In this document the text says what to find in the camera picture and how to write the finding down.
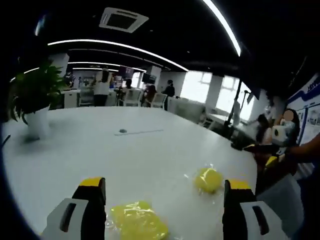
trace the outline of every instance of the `air conditioning vent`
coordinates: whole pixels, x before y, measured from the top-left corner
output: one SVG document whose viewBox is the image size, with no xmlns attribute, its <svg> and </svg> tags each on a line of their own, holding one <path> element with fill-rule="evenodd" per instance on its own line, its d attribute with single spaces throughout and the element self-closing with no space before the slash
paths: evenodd
<svg viewBox="0 0 320 240">
<path fill-rule="evenodd" d="M 148 19 L 135 12 L 107 7 L 103 11 L 99 27 L 133 33 Z"/>
</svg>

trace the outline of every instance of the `black ceiling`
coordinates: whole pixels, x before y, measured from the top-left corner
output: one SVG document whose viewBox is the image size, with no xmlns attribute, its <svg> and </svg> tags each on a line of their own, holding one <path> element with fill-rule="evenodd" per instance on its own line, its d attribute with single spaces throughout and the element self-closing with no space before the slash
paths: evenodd
<svg viewBox="0 0 320 240">
<path fill-rule="evenodd" d="M 37 48 L 40 56 L 67 51 L 70 62 L 103 62 L 137 68 L 147 68 L 154 62 L 164 70 L 183 71 L 148 54 L 109 44 L 77 42 L 47 47 L 47 43 L 55 41 L 95 39 L 141 48 L 189 70 L 244 77 L 250 84 L 276 94 L 281 94 L 289 85 L 285 94 L 293 93 L 319 70 L 320 21 L 317 14 L 320 3 L 314 0 L 213 2 L 240 43 L 241 57 L 202 0 L 90 1 L 65 8 L 38 7 L 38 11 L 34 11 L 37 17 L 27 15 L 32 20 L 25 20 L 26 27 L 22 30 L 26 36 L 31 36 L 27 30 L 31 30 L 42 15 L 46 18 L 39 36 L 26 38 L 23 43 L 33 46 L 22 48 L 32 53 L 32 57 L 25 54 L 28 60 L 24 61 L 24 68 L 37 67 L 39 59 L 34 53 Z M 139 13 L 149 20 L 133 33 L 100 28 L 100 18 L 106 7 Z"/>
</svg>

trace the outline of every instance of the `white flower pot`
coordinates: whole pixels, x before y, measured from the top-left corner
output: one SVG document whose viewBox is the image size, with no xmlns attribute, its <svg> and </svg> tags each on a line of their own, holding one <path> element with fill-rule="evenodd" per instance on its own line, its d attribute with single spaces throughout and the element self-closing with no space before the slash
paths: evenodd
<svg viewBox="0 0 320 240">
<path fill-rule="evenodd" d="M 48 111 L 49 107 L 25 115 L 29 136 L 32 139 L 45 139 L 50 134 Z"/>
</svg>

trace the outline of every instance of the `round table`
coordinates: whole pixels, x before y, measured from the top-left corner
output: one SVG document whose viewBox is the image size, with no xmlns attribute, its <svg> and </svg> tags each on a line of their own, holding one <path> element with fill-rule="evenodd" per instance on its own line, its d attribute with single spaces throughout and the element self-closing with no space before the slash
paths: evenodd
<svg viewBox="0 0 320 240">
<path fill-rule="evenodd" d="M 193 185 L 199 168 L 212 164 L 225 179 L 245 180 L 255 192 L 257 166 L 249 152 L 162 109 L 57 109 L 48 112 L 48 119 L 51 136 L 38 141 L 26 140 L 21 121 L 4 125 L 4 134 L 11 134 L 3 149 L 7 179 L 36 233 L 90 177 L 105 177 L 106 212 L 115 205 L 150 202 L 167 223 L 169 239 L 222 238 L 224 191 L 199 195 Z"/>
</svg>

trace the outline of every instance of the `potted plant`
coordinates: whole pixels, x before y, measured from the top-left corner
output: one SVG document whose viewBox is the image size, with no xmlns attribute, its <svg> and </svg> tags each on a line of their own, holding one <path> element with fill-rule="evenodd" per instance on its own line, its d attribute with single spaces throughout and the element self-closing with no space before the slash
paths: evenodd
<svg viewBox="0 0 320 240">
<path fill-rule="evenodd" d="M 38 69 L 20 73 L 15 77 L 12 86 L 13 99 L 10 105 L 11 118 L 28 125 L 30 137 L 42 139 L 49 134 L 48 110 L 50 104 L 57 101 L 60 89 L 66 84 L 60 77 L 60 67 L 48 61 Z"/>
</svg>

